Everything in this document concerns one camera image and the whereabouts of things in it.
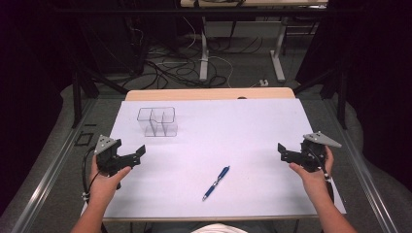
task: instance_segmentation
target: person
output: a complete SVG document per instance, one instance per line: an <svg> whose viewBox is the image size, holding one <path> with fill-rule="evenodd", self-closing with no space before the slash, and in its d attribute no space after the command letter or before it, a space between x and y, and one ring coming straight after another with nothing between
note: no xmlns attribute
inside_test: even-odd
<svg viewBox="0 0 412 233"><path fill-rule="evenodd" d="M327 173L331 176L331 169L333 165L333 154L329 147L326 146L326 170ZM351 233L357 232L355 228L349 223L349 221L340 214L338 209L334 206L332 200L329 197L327 192L325 176L323 171L317 171L313 173L307 172L301 166L291 163L290 167L294 170L303 181L304 189L309 196L310 201L315 207L316 212L318 213L321 226L326 233ZM125 167L121 169L117 174L112 177L97 176L90 188L90 199L89 203L79 218L78 222L72 229L72 233L77 232L100 232L100 226L104 213L107 206L115 195L116 188L118 183L123 179L129 172L131 168ZM92 159L91 164L91 174L97 174L98 169L96 165L96 156ZM243 229L254 229L256 226L262 230L261 232L276 232L270 229L270 226L265 224L265 221L246 221L246 225ZM228 224L210 224L205 225L203 222L192 222L191 226L187 226L186 230L192 229L190 232L194 233L209 233L209 232L233 232L233 233L245 233L241 227L233 226L230 222Z"/></svg>

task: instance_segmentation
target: power strip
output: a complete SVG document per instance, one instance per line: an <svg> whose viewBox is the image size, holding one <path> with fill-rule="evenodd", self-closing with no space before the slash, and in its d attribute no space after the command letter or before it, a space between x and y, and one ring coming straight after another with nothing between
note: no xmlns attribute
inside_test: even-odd
<svg viewBox="0 0 412 233"><path fill-rule="evenodd" d="M261 87L268 87L269 86L269 81L268 80L259 80Z"/></svg>

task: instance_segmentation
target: white shirt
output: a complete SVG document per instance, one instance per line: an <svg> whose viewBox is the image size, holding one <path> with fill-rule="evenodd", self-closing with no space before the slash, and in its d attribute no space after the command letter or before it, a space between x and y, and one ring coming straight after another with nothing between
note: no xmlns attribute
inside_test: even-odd
<svg viewBox="0 0 412 233"><path fill-rule="evenodd" d="M211 224L199 228L192 233L247 233L244 230L238 229L233 226L228 226L220 223Z"/></svg>

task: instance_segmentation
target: white paper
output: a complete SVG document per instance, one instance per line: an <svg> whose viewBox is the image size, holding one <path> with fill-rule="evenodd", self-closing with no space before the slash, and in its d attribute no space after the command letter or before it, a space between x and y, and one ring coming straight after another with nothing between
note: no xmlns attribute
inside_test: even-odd
<svg viewBox="0 0 412 233"><path fill-rule="evenodd" d="M176 137L144 137L139 109L155 107L175 108ZM300 151L303 135L312 132L298 99L124 101L110 137L121 139L119 155L142 145L147 152L121 182L105 218L315 216L301 178L277 152L278 143ZM230 170L202 201L225 166Z"/></svg>

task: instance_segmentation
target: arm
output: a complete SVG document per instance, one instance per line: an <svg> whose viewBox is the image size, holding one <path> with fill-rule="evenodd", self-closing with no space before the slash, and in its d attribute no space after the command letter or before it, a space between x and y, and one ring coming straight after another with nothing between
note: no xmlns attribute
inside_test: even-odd
<svg viewBox="0 0 412 233"><path fill-rule="evenodd" d="M118 171L117 174L108 178L98 174L96 156L91 162L90 179L94 176L94 182L90 188L90 199L82 216L72 229L72 233L76 232L96 232L100 233L100 226L106 208L116 192L118 183L130 172L130 167L125 167Z"/></svg>
<svg viewBox="0 0 412 233"><path fill-rule="evenodd" d="M326 147L326 170L331 176L333 154ZM355 228L340 214L327 193L326 181L322 171L308 173L302 167L291 163L290 167L302 178L303 186L309 199L313 203L326 233L357 232Z"/></svg>

